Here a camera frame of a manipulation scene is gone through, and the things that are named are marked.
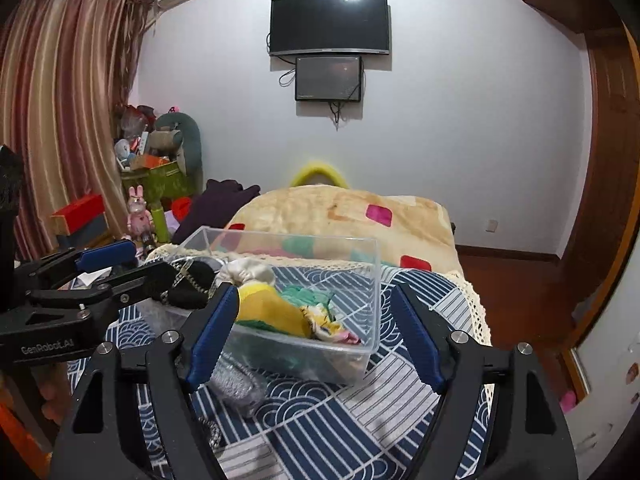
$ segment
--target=pink square on blanket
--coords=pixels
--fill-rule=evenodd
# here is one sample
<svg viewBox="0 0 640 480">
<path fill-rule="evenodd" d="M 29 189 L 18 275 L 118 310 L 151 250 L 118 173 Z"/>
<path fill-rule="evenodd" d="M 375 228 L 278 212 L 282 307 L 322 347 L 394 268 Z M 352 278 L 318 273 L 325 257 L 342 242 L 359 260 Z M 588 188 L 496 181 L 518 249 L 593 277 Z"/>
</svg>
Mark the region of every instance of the pink square on blanket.
<svg viewBox="0 0 640 480">
<path fill-rule="evenodd" d="M 367 207 L 367 218 L 378 222 L 386 227 L 391 227 L 391 209 L 381 205 L 369 204 Z"/>
</svg>

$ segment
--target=clear storage bin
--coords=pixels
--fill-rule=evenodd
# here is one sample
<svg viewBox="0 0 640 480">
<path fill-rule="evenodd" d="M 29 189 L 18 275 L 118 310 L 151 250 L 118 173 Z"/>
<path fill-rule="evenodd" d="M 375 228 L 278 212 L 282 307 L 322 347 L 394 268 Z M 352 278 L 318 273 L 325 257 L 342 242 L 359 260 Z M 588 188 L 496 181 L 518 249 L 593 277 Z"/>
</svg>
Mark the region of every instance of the clear storage bin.
<svg viewBox="0 0 640 480">
<path fill-rule="evenodd" d="M 363 378 L 380 343 L 380 256 L 375 240 L 201 227 L 172 258 L 206 254 L 224 260 L 231 252 L 273 266 L 278 290 L 301 285 L 332 292 L 330 308 L 336 320 L 362 343 L 335 344 L 234 325 L 224 351 L 247 366 L 308 380 L 353 384 Z M 180 328 L 190 314 L 151 300 L 138 308 L 157 335 Z"/>
</svg>

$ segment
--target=screw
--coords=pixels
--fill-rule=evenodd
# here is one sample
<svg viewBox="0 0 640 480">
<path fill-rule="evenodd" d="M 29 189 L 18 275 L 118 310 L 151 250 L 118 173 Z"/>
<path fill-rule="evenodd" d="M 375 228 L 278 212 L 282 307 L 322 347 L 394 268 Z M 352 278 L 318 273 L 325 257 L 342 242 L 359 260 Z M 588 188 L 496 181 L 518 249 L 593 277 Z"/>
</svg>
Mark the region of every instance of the screw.
<svg viewBox="0 0 640 480">
<path fill-rule="evenodd" d="M 533 347 L 529 343 L 518 343 L 518 351 L 523 355 L 529 355 L 533 352 Z"/>
<path fill-rule="evenodd" d="M 180 334 L 178 334 L 175 330 L 168 330 L 164 334 L 162 334 L 162 342 L 163 343 L 173 343 L 178 341 Z"/>
<path fill-rule="evenodd" d="M 113 350 L 113 343 L 111 341 L 100 343 L 97 348 L 98 354 L 100 355 L 108 354 L 111 350 Z"/>
<path fill-rule="evenodd" d="M 462 332 L 462 330 L 456 330 L 455 332 L 451 332 L 451 339 L 456 343 L 464 344 L 469 341 L 469 334 Z"/>
</svg>

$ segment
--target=curtain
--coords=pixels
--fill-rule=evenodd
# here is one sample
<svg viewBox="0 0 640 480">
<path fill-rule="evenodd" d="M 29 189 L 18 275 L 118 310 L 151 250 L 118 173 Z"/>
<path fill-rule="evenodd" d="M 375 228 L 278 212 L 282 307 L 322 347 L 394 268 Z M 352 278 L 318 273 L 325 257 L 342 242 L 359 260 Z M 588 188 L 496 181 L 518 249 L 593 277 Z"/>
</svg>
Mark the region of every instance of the curtain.
<svg viewBox="0 0 640 480">
<path fill-rule="evenodd" d="M 125 231 L 113 139 L 140 51 L 139 4 L 21 0 L 2 28 L 0 142 L 24 161 L 15 235 L 25 258 L 57 245 L 51 213 L 87 193 L 102 195 L 112 234 Z"/>
</svg>

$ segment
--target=dark purple clothing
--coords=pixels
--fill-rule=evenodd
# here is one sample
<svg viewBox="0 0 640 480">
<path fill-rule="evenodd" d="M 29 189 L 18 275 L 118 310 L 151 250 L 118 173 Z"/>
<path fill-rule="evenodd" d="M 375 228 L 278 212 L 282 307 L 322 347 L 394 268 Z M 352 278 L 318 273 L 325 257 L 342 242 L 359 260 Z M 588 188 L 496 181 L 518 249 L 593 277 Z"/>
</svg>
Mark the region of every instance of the dark purple clothing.
<svg viewBox="0 0 640 480">
<path fill-rule="evenodd" d="M 238 210 L 260 195 L 260 186 L 242 189 L 235 180 L 207 180 L 207 189 L 193 200 L 188 215 L 174 233 L 171 242 L 181 244 L 198 227 L 225 227 Z"/>
</svg>

